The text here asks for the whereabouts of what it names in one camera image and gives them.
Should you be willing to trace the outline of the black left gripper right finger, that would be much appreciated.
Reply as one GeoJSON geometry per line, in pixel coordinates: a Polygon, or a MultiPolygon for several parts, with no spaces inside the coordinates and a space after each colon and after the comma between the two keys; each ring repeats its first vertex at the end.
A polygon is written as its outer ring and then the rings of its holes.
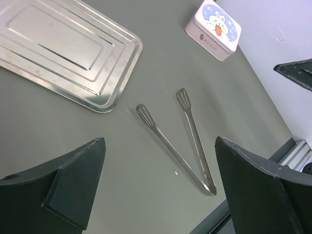
{"type": "Polygon", "coordinates": [[[216,159],[237,234],[310,234],[312,176],[251,153],[223,137],[216,159]]]}

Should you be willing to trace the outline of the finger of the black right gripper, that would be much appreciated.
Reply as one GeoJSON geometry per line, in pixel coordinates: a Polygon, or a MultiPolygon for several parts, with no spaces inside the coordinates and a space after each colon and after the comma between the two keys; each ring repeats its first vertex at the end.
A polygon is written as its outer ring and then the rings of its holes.
{"type": "Polygon", "coordinates": [[[273,70],[306,90],[312,91],[312,59],[278,64],[273,70]]]}

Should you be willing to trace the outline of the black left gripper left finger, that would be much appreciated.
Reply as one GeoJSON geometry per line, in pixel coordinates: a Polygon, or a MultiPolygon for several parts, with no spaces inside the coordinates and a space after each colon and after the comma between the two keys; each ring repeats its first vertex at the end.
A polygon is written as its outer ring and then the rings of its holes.
{"type": "Polygon", "coordinates": [[[100,180],[102,137],[0,181],[2,234],[80,234],[87,229],[100,180]]]}

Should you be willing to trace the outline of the silver tin lid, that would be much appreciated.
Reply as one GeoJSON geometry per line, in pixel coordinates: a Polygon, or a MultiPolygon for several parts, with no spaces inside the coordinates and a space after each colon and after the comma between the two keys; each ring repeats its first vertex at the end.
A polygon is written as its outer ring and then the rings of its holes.
{"type": "Polygon", "coordinates": [[[227,52],[236,51],[241,26],[213,0],[205,0],[194,16],[195,24],[227,52]]]}

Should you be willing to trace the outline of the pink chocolate tin box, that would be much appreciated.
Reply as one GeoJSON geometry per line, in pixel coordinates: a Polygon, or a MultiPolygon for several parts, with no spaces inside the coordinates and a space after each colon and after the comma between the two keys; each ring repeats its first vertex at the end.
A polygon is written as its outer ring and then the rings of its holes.
{"type": "Polygon", "coordinates": [[[189,21],[185,27],[185,32],[190,38],[192,38],[196,43],[198,43],[202,48],[204,48],[220,62],[223,62],[235,52],[227,50],[227,48],[223,47],[218,40],[214,39],[212,36],[209,36],[192,20],[189,21]]]}

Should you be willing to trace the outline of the silver metal tray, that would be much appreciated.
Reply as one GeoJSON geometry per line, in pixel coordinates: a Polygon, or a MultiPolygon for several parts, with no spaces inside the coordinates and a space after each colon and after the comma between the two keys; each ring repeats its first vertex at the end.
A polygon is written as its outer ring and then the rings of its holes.
{"type": "Polygon", "coordinates": [[[140,38],[81,0],[3,0],[0,65],[98,113],[112,111],[140,38]]]}

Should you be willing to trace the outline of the aluminium frame rail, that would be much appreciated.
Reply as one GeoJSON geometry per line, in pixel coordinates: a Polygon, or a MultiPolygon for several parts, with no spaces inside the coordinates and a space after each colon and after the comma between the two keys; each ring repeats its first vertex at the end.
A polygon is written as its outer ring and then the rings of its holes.
{"type": "Polygon", "coordinates": [[[291,138],[269,160],[298,172],[312,174],[312,149],[304,139],[295,142],[291,138]]]}

